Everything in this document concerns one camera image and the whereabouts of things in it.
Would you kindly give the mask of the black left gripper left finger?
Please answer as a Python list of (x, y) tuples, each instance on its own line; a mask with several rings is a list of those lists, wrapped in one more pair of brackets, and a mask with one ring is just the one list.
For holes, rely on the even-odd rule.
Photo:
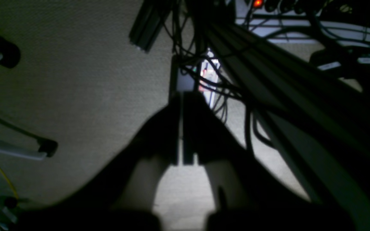
[(176, 95), (86, 185), (53, 206), (23, 213), (15, 230), (160, 230), (153, 203), (160, 179), (176, 158), (180, 112)]

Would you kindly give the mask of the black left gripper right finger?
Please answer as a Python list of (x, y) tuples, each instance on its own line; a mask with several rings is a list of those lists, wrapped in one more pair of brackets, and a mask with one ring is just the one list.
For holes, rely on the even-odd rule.
[(217, 211), (208, 231), (354, 231), (338, 206), (312, 204), (278, 182), (213, 114), (205, 98), (184, 94), (183, 132), (204, 165)]

